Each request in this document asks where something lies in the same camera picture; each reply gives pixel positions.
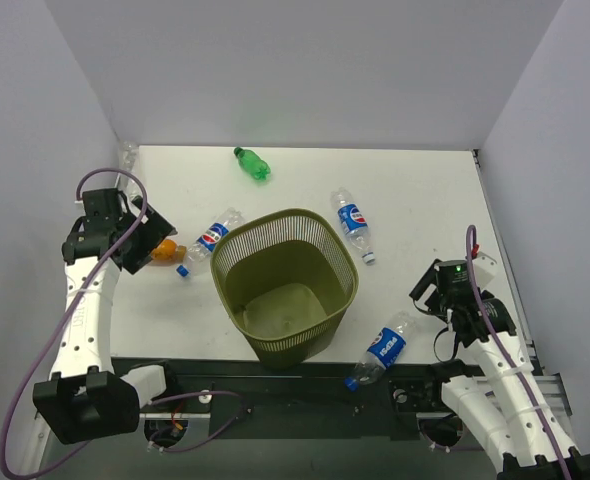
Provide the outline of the orange drink bottle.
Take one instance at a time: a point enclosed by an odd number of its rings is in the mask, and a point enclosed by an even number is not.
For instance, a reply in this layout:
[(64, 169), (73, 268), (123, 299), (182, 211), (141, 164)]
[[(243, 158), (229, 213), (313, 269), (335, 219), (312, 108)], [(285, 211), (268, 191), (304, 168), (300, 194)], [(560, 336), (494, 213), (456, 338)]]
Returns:
[(182, 263), (187, 247), (175, 241), (164, 239), (150, 254), (151, 262), (156, 265), (171, 265)]

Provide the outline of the Pepsi bottle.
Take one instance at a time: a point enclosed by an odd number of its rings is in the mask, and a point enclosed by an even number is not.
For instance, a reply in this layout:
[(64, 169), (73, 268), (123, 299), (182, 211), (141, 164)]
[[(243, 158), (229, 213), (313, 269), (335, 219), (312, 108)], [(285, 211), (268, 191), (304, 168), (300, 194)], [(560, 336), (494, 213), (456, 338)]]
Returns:
[(331, 204), (348, 242), (366, 265), (373, 265), (376, 257), (372, 248), (370, 229), (351, 193), (345, 188), (333, 191)]
[(345, 387), (356, 391), (373, 384), (396, 363), (417, 330), (415, 317), (400, 312), (394, 315), (377, 333), (350, 375), (344, 379)]
[(192, 278), (204, 273), (215, 247), (232, 230), (242, 226), (245, 219), (235, 208), (223, 212), (195, 241), (191, 244), (180, 261), (176, 272), (182, 278)]

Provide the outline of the clear unlabelled plastic bottle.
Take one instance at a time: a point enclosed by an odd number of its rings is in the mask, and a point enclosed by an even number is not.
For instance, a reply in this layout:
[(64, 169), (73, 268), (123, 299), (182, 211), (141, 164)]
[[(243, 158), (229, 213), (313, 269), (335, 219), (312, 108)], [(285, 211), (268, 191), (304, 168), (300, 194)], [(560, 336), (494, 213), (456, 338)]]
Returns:
[[(136, 143), (124, 141), (120, 144), (118, 152), (119, 168), (132, 173), (139, 160), (139, 146)], [(124, 174), (118, 175), (118, 186), (129, 199), (133, 199), (140, 194), (137, 184)]]

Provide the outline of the green plastic bottle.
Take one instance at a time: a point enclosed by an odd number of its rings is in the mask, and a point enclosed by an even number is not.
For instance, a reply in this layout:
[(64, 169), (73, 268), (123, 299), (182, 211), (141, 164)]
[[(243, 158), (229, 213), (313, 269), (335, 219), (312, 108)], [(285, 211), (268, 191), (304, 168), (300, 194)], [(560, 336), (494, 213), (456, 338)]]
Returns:
[(271, 175), (270, 166), (253, 150), (235, 147), (233, 154), (240, 168), (255, 181), (265, 182)]

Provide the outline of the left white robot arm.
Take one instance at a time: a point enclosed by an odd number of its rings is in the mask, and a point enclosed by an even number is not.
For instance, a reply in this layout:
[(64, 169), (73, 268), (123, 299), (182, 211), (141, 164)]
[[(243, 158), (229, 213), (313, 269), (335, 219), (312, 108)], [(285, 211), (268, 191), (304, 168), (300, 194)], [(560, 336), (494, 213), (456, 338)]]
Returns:
[(113, 297), (122, 272), (131, 275), (150, 263), (152, 251), (173, 226), (152, 207), (136, 221), (133, 207), (116, 188), (86, 191), (84, 213), (62, 245), (71, 315), (48, 380), (33, 387), (38, 413), (63, 444), (131, 433), (142, 408), (175, 408), (181, 388), (165, 362), (143, 364), (119, 376), (110, 354)]

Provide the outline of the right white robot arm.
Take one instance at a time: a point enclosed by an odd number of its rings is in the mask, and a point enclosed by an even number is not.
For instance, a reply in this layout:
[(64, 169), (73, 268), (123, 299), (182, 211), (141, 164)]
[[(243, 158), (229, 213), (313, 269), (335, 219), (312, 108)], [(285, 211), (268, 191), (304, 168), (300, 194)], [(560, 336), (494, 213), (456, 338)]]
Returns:
[(411, 290), (428, 289), (427, 312), (441, 319), (482, 370), (484, 393), (456, 359), (431, 366), (424, 402), (449, 408), (473, 434), (500, 479), (590, 479), (590, 454), (579, 451), (558, 422), (533, 374), (518, 330), (504, 303), (472, 287), (472, 276), (491, 280), (495, 261), (434, 260)]

